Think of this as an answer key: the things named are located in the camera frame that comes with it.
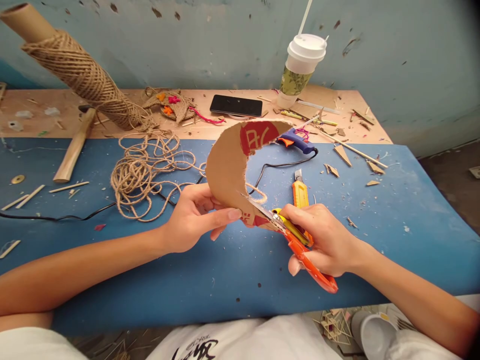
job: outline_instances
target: white shirt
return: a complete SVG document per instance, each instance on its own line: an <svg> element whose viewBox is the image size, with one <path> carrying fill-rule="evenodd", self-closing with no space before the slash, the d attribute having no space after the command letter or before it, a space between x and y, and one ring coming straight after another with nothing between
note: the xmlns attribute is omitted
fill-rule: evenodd
<svg viewBox="0 0 480 360"><path fill-rule="evenodd" d="M418 332L397 332L386 354L388 360L457 360ZM86 360L62 335L38 327L0 332L0 360ZM270 320L244 319L173 330L147 360L339 360L305 315L276 316Z"/></svg>

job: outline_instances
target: orange scissors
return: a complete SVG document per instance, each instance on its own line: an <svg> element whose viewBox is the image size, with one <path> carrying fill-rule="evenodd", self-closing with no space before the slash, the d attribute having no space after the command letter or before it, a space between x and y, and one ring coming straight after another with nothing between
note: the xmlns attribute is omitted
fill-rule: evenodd
<svg viewBox="0 0 480 360"><path fill-rule="evenodd" d="M298 228L288 221L286 218L278 214L278 209L271 211L265 210L250 197L248 201L255 206L277 229L282 233L288 241L288 247L293 251L298 261L305 267L310 276L320 285L326 292L335 294L339 287L335 278L330 275L322 274L315 265L305 256L310 250L302 243L309 244L310 241L302 234Z"/></svg>

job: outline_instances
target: hand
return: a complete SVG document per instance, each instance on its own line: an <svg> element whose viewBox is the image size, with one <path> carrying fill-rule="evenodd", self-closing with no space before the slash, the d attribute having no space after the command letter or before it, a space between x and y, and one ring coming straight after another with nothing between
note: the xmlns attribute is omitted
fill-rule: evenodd
<svg viewBox="0 0 480 360"><path fill-rule="evenodd" d="M162 226L166 249L169 253L184 253L210 230L210 239L215 241L228 224L241 216L241 210L220 205L207 183L189 185L181 192L170 219Z"/></svg>
<svg viewBox="0 0 480 360"><path fill-rule="evenodd" d="M280 215L301 226L313 237L313 249L305 255L320 272L339 277L345 272L354 272L366 243L353 236L323 204L301 209L287 204ZM303 269L293 255L288 262L288 271L293 276Z"/></svg>

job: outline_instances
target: smartphone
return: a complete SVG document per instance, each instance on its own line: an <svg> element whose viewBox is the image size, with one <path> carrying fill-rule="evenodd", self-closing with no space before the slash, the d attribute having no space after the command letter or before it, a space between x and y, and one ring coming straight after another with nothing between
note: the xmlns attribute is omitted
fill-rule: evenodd
<svg viewBox="0 0 480 360"><path fill-rule="evenodd" d="M262 116L262 101L241 97L214 95L211 101L212 113L245 115L259 118Z"/></svg>

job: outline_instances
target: wooden hammer handle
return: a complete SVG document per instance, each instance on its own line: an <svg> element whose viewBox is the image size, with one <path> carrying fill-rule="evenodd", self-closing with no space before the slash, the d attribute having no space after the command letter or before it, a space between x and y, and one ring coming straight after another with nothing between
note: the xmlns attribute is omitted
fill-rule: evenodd
<svg viewBox="0 0 480 360"><path fill-rule="evenodd" d="M55 183L68 183L70 181L77 159L84 147L85 139L89 135L90 125L95 117L95 113L96 110L91 107L88 109L85 116L83 116L80 128L71 139L65 157L53 178Z"/></svg>

